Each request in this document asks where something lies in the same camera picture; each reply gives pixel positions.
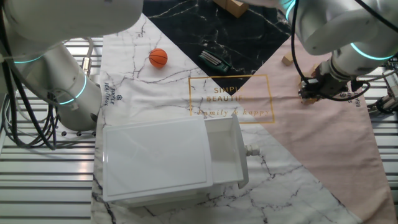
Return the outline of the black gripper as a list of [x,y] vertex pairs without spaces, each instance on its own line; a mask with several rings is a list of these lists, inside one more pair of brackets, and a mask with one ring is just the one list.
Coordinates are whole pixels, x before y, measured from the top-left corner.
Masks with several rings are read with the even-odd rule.
[[308,80],[309,83],[301,81],[298,91],[299,97],[303,100],[309,100],[312,93],[317,96],[317,101],[327,100],[328,97],[338,96],[348,92],[348,82],[339,81],[329,73],[324,75],[316,74],[314,78]]

